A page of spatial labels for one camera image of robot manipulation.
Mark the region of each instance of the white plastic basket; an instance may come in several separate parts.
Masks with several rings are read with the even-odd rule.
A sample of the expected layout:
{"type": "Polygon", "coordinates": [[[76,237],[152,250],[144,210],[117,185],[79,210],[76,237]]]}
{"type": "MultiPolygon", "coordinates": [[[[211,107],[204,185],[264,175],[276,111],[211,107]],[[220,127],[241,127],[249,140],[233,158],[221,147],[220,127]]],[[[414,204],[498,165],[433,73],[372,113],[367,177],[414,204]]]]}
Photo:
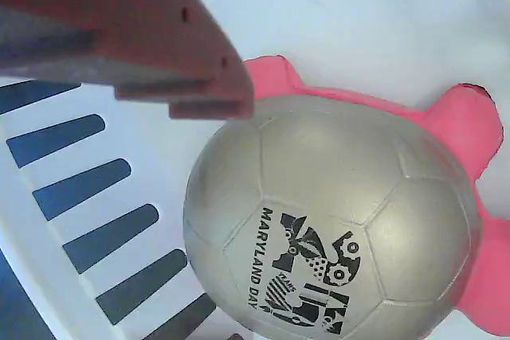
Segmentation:
{"type": "MultiPolygon", "coordinates": [[[[508,0],[203,1],[243,58],[285,55],[310,85],[350,88],[423,107],[450,86],[471,82],[486,87],[505,126],[510,121],[508,0]]],[[[0,92],[18,81],[2,80],[0,92]]],[[[161,264],[158,260],[170,253],[177,256],[172,258],[176,264],[182,263],[187,177],[204,143],[220,125],[171,121],[165,107],[119,103],[111,89],[89,85],[0,114],[0,248],[59,340],[141,340],[179,312],[192,312],[192,319],[181,314],[170,322],[173,338],[181,340],[179,331],[191,332],[200,324],[200,315],[205,319],[207,311],[214,309],[200,298],[203,290],[189,265],[175,266],[180,271],[168,281],[160,280],[160,288],[152,294],[143,275],[150,279],[147,266],[161,264]],[[104,129],[94,117],[98,123],[91,128],[94,134],[18,167],[11,153],[13,138],[89,115],[100,116],[104,129]],[[105,183],[107,178],[111,185],[97,193],[90,191],[93,182],[88,178],[86,183],[74,183],[75,189],[78,185],[92,194],[81,203],[73,205],[67,191],[59,198],[68,199],[54,204],[41,192],[33,194],[113,161],[119,164],[118,182],[117,176],[112,180],[99,172],[92,181],[105,183]],[[83,260],[76,261],[79,255],[68,255],[72,250],[67,243],[109,222],[115,222],[110,228],[123,227],[117,218],[145,205],[157,209],[157,221],[142,223],[141,233],[97,263],[90,266],[93,262],[88,260],[87,268],[83,260]],[[52,219],[41,206],[53,211],[46,213],[52,219]],[[125,280],[134,280],[135,287],[116,289],[125,280]],[[115,312],[110,303],[99,299],[101,306],[96,301],[112,289],[117,291],[112,301],[128,301],[131,306],[122,306],[134,307],[133,311],[115,312]],[[149,296],[138,304],[144,292],[149,296]]],[[[478,184],[485,204],[500,217],[510,217],[506,210],[510,197],[505,195],[509,193],[501,189],[510,183],[509,164],[510,153],[504,146],[478,184]]],[[[85,247],[96,243],[94,236],[88,238],[92,240],[82,242],[85,247]]],[[[226,340],[233,333],[247,340],[256,337],[217,309],[189,338],[226,340]]],[[[492,336],[454,312],[430,338],[492,336]]]]}

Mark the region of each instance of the black printed logo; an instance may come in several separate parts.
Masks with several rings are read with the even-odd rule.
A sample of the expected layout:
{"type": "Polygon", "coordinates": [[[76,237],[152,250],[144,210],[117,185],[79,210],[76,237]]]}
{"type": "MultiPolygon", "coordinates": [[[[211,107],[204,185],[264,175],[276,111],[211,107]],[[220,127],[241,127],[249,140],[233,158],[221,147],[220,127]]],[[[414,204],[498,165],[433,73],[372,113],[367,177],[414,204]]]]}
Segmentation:
{"type": "Polygon", "coordinates": [[[330,334],[340,334],[349,304],[349,297],[305,284],[299,295],[300,305],[288,302],[288,294],[295,291],[281,273],[271,280],[266,289],[265,302],[260,308],[274,317],[301,327],[314,327],[322,318],[322,327],[330,334]]]}
{"type": "Polygon", "coordinates": [[[348,231],[332,244],[339,257],[338,262],[332,263],[326,256],[317,232],[311,227],[308,227],[305,233],[301,232],[306,219],[281,215],[280,222],[285,227],[288,250],[280,259],[273,261],[273,267],[292,272],[294,260],[297,256],[302,256],[313,276],[321,283],[332,287],[350,283],[356,277],[361,262],[361,258],[357,256],[359,245],[352,240],[353,233],[348,231]]]}

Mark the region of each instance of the dark blue slot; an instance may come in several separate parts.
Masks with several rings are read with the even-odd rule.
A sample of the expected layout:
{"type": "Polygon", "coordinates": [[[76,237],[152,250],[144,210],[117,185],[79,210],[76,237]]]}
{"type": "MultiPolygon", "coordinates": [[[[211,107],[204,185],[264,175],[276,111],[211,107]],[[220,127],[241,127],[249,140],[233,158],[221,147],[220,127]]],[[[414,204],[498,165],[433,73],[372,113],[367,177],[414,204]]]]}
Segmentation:
{"type": "Polygon", "coordinates": [[[0,115],[79,87],[36,80],[0,87],[0,115]]]}
{"type": "Polygon", "coordinates": [[[123,159],[105,163],[35,190],[33,197],[48,221],[126,178],[131,167],[123,159]]]}
{"type": "Polygon", "coordinates": [[[21,168],[103,130],[104,121],[101,117],[87,115],[8,139],[7,145],[21,168]]]}
{"type": "Polygon", "coordinates": [[[81,274],[158,220],[158,210],[144,205],[64,245],[81,274]]]}
{"type": "Polygon", "coordinates": [[[113,325],[124,319],[141,303],[187,266],[181,250],[174,250],[96,298],[113,325]]]}

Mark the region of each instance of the soccer ball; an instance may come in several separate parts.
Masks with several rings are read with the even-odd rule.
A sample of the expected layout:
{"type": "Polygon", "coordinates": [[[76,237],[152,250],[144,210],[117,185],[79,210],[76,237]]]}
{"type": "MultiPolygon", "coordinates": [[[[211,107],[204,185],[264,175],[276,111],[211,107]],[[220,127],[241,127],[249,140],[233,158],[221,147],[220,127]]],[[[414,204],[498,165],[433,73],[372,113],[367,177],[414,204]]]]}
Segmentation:
{"type": "Polygon", "coordinates": [[[398,116],[261,101],[192,170],[190,263],[227,314],[273,340],[419,339],[454,307],[481,235],[461,164],[398,116]]]}

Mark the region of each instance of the pink foam toy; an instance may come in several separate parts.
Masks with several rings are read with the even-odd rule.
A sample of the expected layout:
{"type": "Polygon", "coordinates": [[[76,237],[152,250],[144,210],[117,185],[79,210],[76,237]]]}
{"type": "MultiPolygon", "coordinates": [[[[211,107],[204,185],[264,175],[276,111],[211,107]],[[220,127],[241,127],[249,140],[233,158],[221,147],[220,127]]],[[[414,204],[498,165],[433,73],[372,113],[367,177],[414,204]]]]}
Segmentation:
{"type": "Polygon", "coordinates": [[[487,92],[470,84],[457,85],[428,110],[417,111],[357,92],[307,87],[283,57],[260,57],[245,65],[257,100],[310,95],[374,107],[423,127],[457,156],[473,184],[484,225],[479,253],[457,308],[482,330],[510,336],[510,221],[490,216],[475,184],[503,141],[503,127],[487,92]]]}

